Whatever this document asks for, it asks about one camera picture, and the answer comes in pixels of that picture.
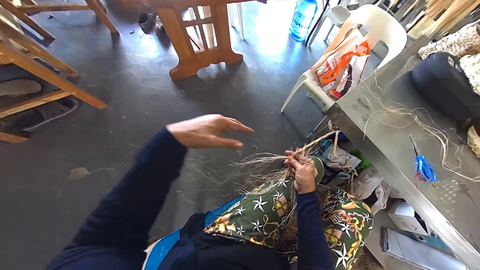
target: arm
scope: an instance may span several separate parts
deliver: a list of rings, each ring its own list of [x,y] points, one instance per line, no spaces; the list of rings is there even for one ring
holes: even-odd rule
[[[179,175],[187,147],[242,148],[241,142],[219,136],[226,131],[253,132],[219,114],[167,125],[146,143],[134,166],[47,269],[141,267],[148,233]]]
[[[332,252],[322,228],[317,193],[297,194],[298,269],[334,269]]]
[[[295,179],[297,194],[298,269],[333,270],[332,252],[322,228],[322,209],[315,192],[315,163],[285,151],[290,175]]]
[[[178,177],[187,148],[167,130],[153,136],[122,181],[87,218],[65,248],[146,248],[148,232]]]

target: hand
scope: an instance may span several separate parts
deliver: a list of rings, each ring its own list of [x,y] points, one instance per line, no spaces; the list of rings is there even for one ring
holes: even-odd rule
[[[315,162],[306,157],[296,155],[293,151],[285,151],[288,159],[285,165],[290,165],[290,176],[294,178],[293,185],[299,194],[315,191],[315,177],[318,175]]]
[[[237,119],[220,114],[202,115],[190,120],[168,124],[168,131],[184,146],[194,148],[243,148],[243,143],[219,135],[226,131],[255,132]]]

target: blue water bottle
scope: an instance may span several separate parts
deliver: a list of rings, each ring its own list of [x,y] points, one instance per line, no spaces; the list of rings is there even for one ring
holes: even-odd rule
[[[307,37],[308,29],[316,12],[316,0],[297,0],[292,24],[290,25],[290,35],[295,40],[302,41]]]

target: black bag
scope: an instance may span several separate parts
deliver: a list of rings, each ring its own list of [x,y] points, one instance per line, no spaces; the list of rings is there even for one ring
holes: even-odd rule
[[[413,68],[412,79],[418,92],[450,119],[470,122],[470,119],[480,118],[480,96],[473,92],[451,54],[429,55]]]

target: orange and white bag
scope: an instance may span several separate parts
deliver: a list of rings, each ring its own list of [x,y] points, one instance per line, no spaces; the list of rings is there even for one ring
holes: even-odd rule
[[[342,78],[345,85],[356,86],[361,78],[365,63],[370,53],[370,46],[357,28],[353,28],[347,36],[331,51],[326,52],[310,69],[315,74],[322,89],[332,97],[340,98],[341,91],[335,93]]]

